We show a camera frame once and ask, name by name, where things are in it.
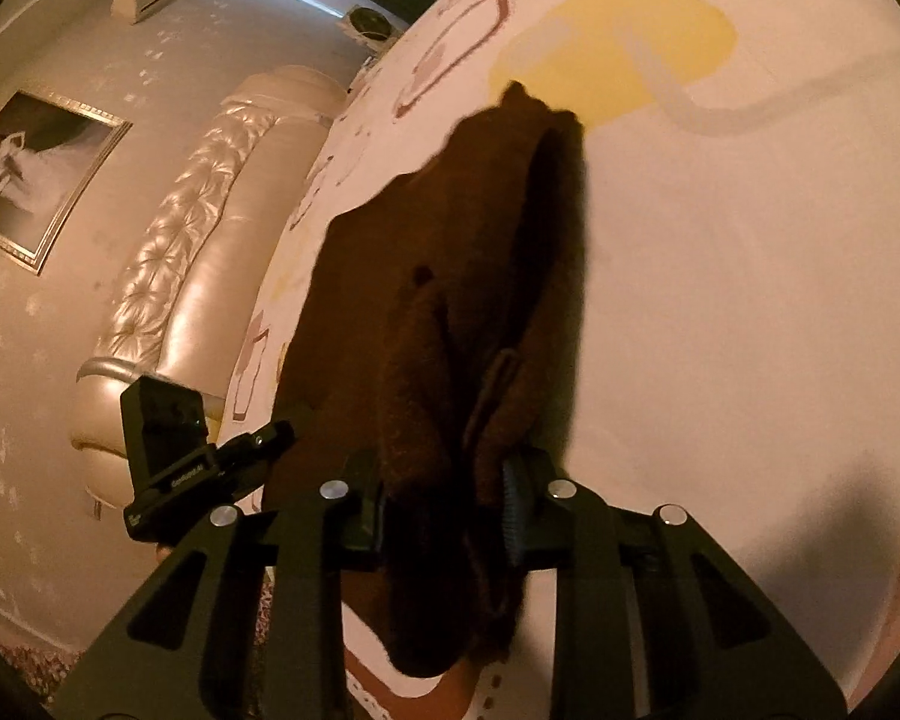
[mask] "round metal bolt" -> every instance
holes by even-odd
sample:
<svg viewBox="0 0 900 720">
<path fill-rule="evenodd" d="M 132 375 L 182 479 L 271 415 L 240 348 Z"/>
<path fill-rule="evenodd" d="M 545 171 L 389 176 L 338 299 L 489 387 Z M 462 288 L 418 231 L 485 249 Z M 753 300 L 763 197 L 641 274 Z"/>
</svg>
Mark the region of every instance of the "round metal bolt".
<svg viewBox="0 0 900 720">
<path fill-rule="evenodd" d="M 218 506 L 210 512 L 210 521 L 218 528 L 226 528 L 237 521 L 237 507 Z"/>
<path fill-rule="evenodd" d="M 554 479 L 547 485 L 547 492 L 552 498 L 565 500 L 577 494 L 577 486 L 569 479 Z"/>
<path fill-rule="evenodd" d="M 346 482 L 342 482 L 340 479 L 333 479 L 330 482 L 324 482 L 320 486 L 320 495 L 322 495 L 328 501 L 333 501 L 337 498 L 343 498 L 343 496 L 349 492 L 350 488 L 348 488 Z"/>
<path fill-rule="evenodd" d="M 687 522 L 687 512 L 682 506 L 668 503 L 666 506 L 660 507 L 660 519 L 668 525 L 682 525 Z"/>
</svg>

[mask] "triangular cutout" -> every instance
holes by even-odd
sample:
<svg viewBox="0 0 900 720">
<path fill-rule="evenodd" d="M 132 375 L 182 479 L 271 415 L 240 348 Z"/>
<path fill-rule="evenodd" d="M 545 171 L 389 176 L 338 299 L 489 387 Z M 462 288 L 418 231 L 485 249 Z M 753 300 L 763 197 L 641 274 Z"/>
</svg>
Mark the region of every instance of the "triangular cutout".
<svg viewBox="0 0 900 720">
<path fill-rule="evenodd" d="M 706 557 L 693 555 L 691 562 L 718 647 L 728 650 L 770 635 L 767 618 Z"/>
<path fill-rule="evenodd" d="M 189 553 L 133 618 L 127 635 L 165 650 L 180 649 L 206 563 L 203 552 Z"/>
</svg>

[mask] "picture frame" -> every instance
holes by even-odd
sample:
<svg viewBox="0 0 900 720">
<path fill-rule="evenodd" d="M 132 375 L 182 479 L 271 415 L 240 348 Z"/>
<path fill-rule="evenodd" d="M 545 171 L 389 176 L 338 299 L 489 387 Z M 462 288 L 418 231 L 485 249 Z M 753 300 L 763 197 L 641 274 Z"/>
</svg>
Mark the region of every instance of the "picture frame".
<svg viewBox="0 0 900 720">
<path fill-rule="evenodd" d="M 130 122 L 38 87 L 0 109 L 0 252 L 39 275 Z"/>
</svg>

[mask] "brown towel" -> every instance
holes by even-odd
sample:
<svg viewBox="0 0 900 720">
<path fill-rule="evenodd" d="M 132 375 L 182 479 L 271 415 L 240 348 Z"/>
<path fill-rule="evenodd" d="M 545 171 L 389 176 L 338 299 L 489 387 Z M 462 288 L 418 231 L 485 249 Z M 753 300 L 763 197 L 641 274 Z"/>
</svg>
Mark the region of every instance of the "brown towel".
<svg viewBox="0 0 900 720">
<path fill-rule="evenodd" d="M 300 401 L 314 418 L 266 507 L 377 450 L 385 568 L 344 577 L 343 595 L 413 676 L 504 652 L 514 633 L 523 576 L 506 564 L 501 468 L 566 341 L 580 155 L 576 117 L 512 85 L 423 169 L 333 220 L 285 357 L 274 418 Z"/>
</svg>

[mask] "beige wall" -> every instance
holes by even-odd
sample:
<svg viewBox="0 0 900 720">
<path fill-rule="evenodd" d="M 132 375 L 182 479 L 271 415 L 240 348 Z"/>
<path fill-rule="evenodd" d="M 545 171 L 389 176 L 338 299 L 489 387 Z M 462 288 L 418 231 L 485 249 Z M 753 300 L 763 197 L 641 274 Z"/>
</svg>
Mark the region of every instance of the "beige wall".
<svg viewBox="0 0 900 720">
<path fill-rule="evenodd" d="M 178 0 L 135 26 L 112 20 L 98 0 L 34 45 L 26 61 L 0 65 L 0 107 L 18 86 L 38 83 L 133 124 L 43 274 L 0 255 L 0 614 L 79 649 L 154 564 L 118 512 L 93 518 L 68 440 L 74 375 L 110 285 L 240 80 L 304 64 L 346 85 L 367 54 L 332 17 L 295 0 Z"/>
</svg>

